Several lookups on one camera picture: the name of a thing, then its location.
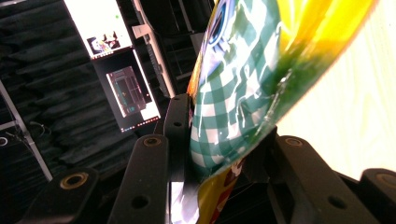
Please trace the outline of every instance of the white backdrop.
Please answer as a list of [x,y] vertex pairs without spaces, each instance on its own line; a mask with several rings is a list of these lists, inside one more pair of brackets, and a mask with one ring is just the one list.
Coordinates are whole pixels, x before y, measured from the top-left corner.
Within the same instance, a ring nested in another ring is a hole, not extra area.
[[380,0],[355,40],[277,124],[336,171],[396,171],[396,1]]

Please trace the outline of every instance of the mounting hole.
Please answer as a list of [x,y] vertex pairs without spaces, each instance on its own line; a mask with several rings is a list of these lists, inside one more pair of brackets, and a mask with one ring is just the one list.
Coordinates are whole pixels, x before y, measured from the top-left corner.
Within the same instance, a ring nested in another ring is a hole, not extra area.
[[139,195],[132,199],[131,206],[134,209],[142,209],[149,205],[149,197],[145,195]]
[[84,172],[75,173],[72,175],[68,175],[61,180],[61,188],[62,189],[76,189],[83,184],[88,179],[88,174]]
[[293,147],[301,147],[303,145],[303,142],[298,140],[297,138],[287,138],[285,139],[285,142]]
[[150,137],[146,138],[143,144],[145,144],[146,147],[155,147],[158,146],[161,143],[161,139],[156,138],[156,137]]
[[0,137],[0,147],[6,146],[8,144],[8,139],[5,137]]
[[327,200],[329,201],[329,203],[332,206],[334,206],[336,208],[339,208],[339,209],[346,209],[347,208],[347,204],[342,199],[340,199],[337,196],[333,196],[333,195],[329,196],[329,198],[327,198]]
[[396,189],[396,176],[390,174],[377,174],[376,179],[379,180],[382,184],[386,186]]

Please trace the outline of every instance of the computer monitor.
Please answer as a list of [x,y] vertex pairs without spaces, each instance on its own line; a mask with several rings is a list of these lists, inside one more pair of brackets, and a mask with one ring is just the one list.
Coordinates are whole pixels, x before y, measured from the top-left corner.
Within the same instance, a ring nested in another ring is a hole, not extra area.
[[161,118],[116,0],[64,0],[122,132]]
[[92,61],[122,132],[161,118],[149,82],[134,49]]
[[92,60],[132,47],[116,0],[64,2]]

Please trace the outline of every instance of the metal frame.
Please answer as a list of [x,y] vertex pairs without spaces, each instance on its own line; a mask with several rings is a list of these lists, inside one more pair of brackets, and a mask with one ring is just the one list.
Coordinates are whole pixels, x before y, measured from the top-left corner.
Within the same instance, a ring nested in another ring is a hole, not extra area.
[[26,140],[29,147],[32,149],[32,152],[35,155],[35,159],[37,160],[38,164],[40,165],[41,170],[44,173],[44,176],[48,179],[48,181],[51,181],[52,174],[50,173],[50,170],[49,170],[47,164],[44,162],[43,158],[41,157],[41,154],[38,151],[37,146],[35,145],[35,141],[33,141],[32,135],[30,135],[29,131],[27,130],[26,125],[24,124],[20,113],[18,112],[17,108],[15,107],[11,98],[9,97],[8,92],[1,80],[0,80],[0,92],[1,92],[1,95],[3,96],[9,110],[11,111],[11,113],[15,119],[14,121],[11,121],[11,122],[8,122],[5,124],[1,124],[0,130],[4,130],[6,128],[13,127],[13,126],[20,127],[23,132],[23,137]]

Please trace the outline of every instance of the snack bag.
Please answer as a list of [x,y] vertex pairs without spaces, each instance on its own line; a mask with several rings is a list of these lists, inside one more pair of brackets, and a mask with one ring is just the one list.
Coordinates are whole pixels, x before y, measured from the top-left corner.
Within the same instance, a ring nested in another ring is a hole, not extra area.
[[195,103],[190,153],[203,182],[200,223],[214,221],[214,205],[228,197],[222,185],[230,167],[315,84],[374,4],[218,1],[188,88]]

